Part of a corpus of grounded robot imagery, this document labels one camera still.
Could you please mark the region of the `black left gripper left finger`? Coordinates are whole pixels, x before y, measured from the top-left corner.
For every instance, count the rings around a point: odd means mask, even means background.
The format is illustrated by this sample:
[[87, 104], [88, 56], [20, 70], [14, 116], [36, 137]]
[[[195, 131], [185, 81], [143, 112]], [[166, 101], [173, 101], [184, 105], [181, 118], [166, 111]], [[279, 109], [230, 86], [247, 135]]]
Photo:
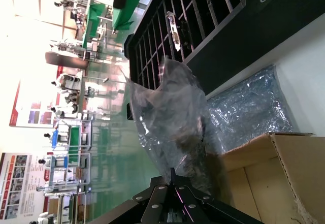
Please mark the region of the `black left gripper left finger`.
[[171, 180], [162, 177], [150, 180], [150, 186], [132, 197], [137, 203], [138, 223], [175, 223], [175, 208], [172, 201], [172, 183], [175, 169], [171, 168]]

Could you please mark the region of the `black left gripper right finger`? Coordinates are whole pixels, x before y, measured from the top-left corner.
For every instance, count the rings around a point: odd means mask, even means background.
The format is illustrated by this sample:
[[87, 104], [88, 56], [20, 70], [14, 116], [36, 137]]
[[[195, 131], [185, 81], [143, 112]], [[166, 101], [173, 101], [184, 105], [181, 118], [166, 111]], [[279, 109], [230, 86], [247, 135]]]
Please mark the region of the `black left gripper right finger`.
[[209, 195], [195, 189], [190, 179], [178, 176], [175, 169], [172, 169], [172, 190], [178, 201], [177, 213], [182, 215], [183, 223], [212, 223], [212, 217], [208, 211], [208, 203], [213, 200]]

